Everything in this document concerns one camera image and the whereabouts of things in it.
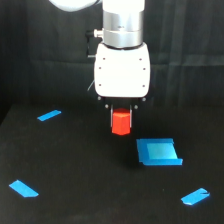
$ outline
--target blue paper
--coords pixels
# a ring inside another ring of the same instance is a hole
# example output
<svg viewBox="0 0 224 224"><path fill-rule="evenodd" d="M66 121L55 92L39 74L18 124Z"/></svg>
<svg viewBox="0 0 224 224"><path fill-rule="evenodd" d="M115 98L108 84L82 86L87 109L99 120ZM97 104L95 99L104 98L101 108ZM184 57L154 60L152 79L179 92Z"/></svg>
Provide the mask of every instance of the blue paper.
<svg viewBox="0 0 224 224"><path fill-rule="evenodd" d="M26 186L21 181L17 180L9 185L14 191L21 194L24 198L26 197L36 197L38 196L38 193Z"/></svg>
<svg viewBox="0 0 224 224"><path fill-rule="evenodd" d="M173 147L173 139L138 139L139 162L148 166L182 165Z"/></svg>
<svg viewBox="0 0 224 224"><path fill-rule="evenodd" d="M50 113L47 113L47 114L45 114L43 116L38 117L37 119L39 119L40 121L45 121L45 120L47 120L49 118L52 118L52 117L54 117L54 116L56 116L58 114L61 114L61 111L54 110L54 111L52 111Z"/></svg>
<svg viewBox="0 0 224 224"><path fill-rule="evenodd" d="M203 188L181 198L182 202L186 205L194 205L195 203L207 198L210 194Z"/></svg>
<svg viewBox="0 0 224 224"><path fill-rule="evenodd" d="M172 143L149 143L147 148L150 159L177 159Z"/></svg>

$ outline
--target blue tape strip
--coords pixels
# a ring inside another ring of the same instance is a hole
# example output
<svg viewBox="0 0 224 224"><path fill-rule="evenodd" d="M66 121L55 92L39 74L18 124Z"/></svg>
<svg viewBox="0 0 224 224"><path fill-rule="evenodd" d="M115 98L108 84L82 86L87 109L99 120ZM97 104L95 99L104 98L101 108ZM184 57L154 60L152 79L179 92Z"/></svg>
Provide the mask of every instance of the blue tape strip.
<svg viewBox="0 0 224 224"><path fill-rule="evenodd" d="M38 193L26 186L21 181L17 180L9 185L14 191L21 194L24 198L26 197L36 197L38 196Z"/></svg>
<svg viewBox="0 0 224 224"><path fill-rule="evenodd" d="M186 205L194 205L197 202L207 198L210 194L203 188L181 198L182 202Z"/></svg>
<svg viewBox="0 0 224 224"><path fill-rule="evenodd" d="M52 117L54 117L54 116L56 116L58 114L61 114L61 111L54 110L54 111L52 111L50 113L47 113L47 114L45 114L43 116L38 117L37 119L40 120L40 121L45 121L45 120L47 120L49 118L52 118Z"/></svg>
<svg viewBox="0 0 224 224"><path fill-rule="evenodd" d="M172 138L149 138L149 139L140 139L144 143L172 143L174 141Z"/></svg>
<svg viewBox="0 0 224 224"><path fill-rule="evenodd" d="M183 159L149 159L144 165L147 166L181 166Z"/></svg>

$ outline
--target black surface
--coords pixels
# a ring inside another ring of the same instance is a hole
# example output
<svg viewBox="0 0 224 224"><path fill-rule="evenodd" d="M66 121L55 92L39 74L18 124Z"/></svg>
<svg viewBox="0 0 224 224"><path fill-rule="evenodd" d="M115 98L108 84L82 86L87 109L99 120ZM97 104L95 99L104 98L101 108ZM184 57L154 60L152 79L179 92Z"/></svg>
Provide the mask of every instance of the black surface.
<svg viewBox="0 0 224 224"><path fill-rule="evenodd" d="M53 109L62 114L40 122ZM223 222L224 108L142 108L128 136L111 134L109 112L13 106L0 128L1 224L199 224ZM173 138L183 166L138 164L137 138ZM39 193L23 198L21 180ZM181 198L205 188L195 206Z"/></svg>

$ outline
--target red block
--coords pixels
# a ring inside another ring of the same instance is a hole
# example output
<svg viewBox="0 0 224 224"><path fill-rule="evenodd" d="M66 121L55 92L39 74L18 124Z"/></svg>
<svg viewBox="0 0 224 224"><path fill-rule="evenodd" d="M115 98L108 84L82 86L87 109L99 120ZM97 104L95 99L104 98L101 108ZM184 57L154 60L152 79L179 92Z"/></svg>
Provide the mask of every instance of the red block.
<svg viewBox="0 0 224 224"><path fill-rule="evenodd" d="M112 133L117 135L130 134L130 111L126 109L116 109L113 111Z"/></svg>

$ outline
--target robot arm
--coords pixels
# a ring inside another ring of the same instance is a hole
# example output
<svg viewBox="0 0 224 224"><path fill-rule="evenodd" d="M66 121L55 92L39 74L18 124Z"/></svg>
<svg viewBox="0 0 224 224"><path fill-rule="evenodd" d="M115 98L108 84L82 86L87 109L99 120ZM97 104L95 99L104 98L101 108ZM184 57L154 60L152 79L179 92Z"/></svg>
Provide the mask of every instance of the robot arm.
<svg viewBox="0 0 224 224"><path fill-rule="evenodd" d="M95 90L98 99L103 99L105 107L111 110L112 132L119 135L130 133L132 108L138 109L138 103L146 100L150 85L150 58L143 42L145 0L49 1L67 12L103 3L102 30L86 33L87 41L90 37L102 38L96 55L91 55L95 58ZM123 114L119 113L125 109L117 109L119 107L127 109L130 122L120 122ZM118 113L119 124L115 113Z"/></svg>
<svg viewBox="0 0 224 224"><path fill-rule="evenodd" d="M87 7L102 3L103 0L49 0L57 8L66 11L74 12Z"/></svg>

